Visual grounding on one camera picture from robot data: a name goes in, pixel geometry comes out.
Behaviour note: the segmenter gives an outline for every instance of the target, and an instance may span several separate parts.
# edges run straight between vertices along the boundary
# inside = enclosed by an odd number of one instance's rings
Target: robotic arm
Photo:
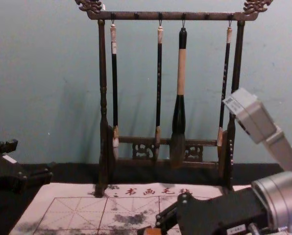
[[[261,235],[284,229],[292,233],[292,147],[256,96],[241,88],[223,102],[253,141],[262,142],[285,172],[208,201],[180,194],[176,203],[156,216],[155,229],[167,234],[178,224],[182,235]],[[146,228],[138,234],[151,234],[151,230]]]
[[[0,191],[22,193],[27,188],[49,184],[53,176],[50,163],[46,168],[27,171],[20,163],[9,157],[7,153],[16,150],[17,140],[0,141]]]
[[[255,95],[241,88],[224,101],[240,126],[255,143],[263,142],[267,151],[285,170],[252,182],[252,188],[268,211],[268,226],[288,227],[292,231],[292,147],[283,131]]]
[[[243,88],[232,93],[223,102],[251,139],[256,144],[263,142],[280,166],[285,171],[292,171],[292,147],[262,102]]]

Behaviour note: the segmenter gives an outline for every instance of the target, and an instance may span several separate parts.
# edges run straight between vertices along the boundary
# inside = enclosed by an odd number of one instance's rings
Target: red chinese characters
[[[165,194],[175,194],[174,192],[171,192],[170,191],[170,188],[165,188],[162,193],[165,193]]]
[[[129,196],[131,196],[136,193],[134,190],[136,190],[136,188],[130,188],[125,194],[129,194]]]
[[[191,191],[189,191],[187,188],[180,189],[179,191],[179,193],[185,193],[185,192],[189,192],[190,194],[192,194]]]
[[[144,192],[144,195],[149,195],[149,194],[154,194],[154,193],[155,193],[155,191],[153,191],[151,188],[149,188]]]

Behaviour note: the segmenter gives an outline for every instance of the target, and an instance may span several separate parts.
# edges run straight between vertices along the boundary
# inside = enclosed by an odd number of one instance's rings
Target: label sticker
[[[112,48],[112,54],[117,54],[117,43],[116,42],[111,43],[111,48]]]
[[[2,156],[4,159],[6,159],[7,161],[9,161],[10,163],[14,164],[16,163],[17,161],[14,160],[13,158],[9,157],[8,155],[4,155]]]
[[[239,114],[244,109],[243,106],[232,97],[224,99],[223,102],[228,107],[230,112],[232,112],[235,115]]]
[[[246,226],[245,226],[245,224],[242,224],[242,225],[233,227],[231,229],[228,229],[226,231],[226,233],[227,233],[227,235],[233,235],[233,234],[237,234],[237,233],[243,232],[245,230],[246,230]]]

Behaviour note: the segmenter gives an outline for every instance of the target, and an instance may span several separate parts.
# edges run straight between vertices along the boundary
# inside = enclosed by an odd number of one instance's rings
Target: brush rack
[[[239,88],[243,32],[245,22],[254,21],[259,13],[265,12],[267,6],[273,0],[246,0],[242,12],[129,12],[129,11],[102,11],[102,2],[99,0],[75,0],[80,5],[79,9],[87,13],[91,20],[98,23],[99,37],[99,84],[100,84],[100,157],[99,180],[96,184],[95,196],[102,197],[112,176],[116,165],[130,166],[169,166],[169,160],[153,160],[155,149],[155,137],[130,137],[119,136],[119,143],[132,144],[132,159],[115,159],[112,146],[113,127],[107,120],[107,78],[106,78],[106,52],[105,52],[105,21],[129,20],[129,21],[237,21],[237,37],[235,46],[233,76],[231,93]],[[229,114],[227,129],[223,132],[222,146],[218,161],[204,161],[203,148],[206,146],[217,147],[217,140],[186,140],[185,159],[182,167],[208,168],[218,171],[219,185],[225,192],[232,188],[232,167],[235,139],[234,116]],[[169,145],[170,139],[161,138],[160,145]]]

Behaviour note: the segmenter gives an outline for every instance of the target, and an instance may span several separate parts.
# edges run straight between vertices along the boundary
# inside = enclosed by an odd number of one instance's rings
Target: teal wall
[[[241,11],[243,0],[105,0],[106,10]],[[115,21],[118,31],[119,129],[153,137],[158,22]],[[178,32],[165,22],[162,136],[170,137],[176,94]],[[233,22],[233,42],[236,23]],[[216,139],[228,22],[186,22],[186,137]],[[112,124],[110,22],[106,22],[108,121]],[[235,44],[231,46],[229,84]],[[16,138],[22,163],[97,163],[100,94],[97,22],[74,0],[0,0],[0,139]],[[274,1],[246,23],[240,86],[255,93],[292,144],[292,0]],[[228,112],[225,112],[225,126]],[[121,156],[131,147],[121,145]],[[205,148],[215,160],[215,148]],[[161,148],[161,158],[169,149]],[[270,163],[238,126],[235,162]]]

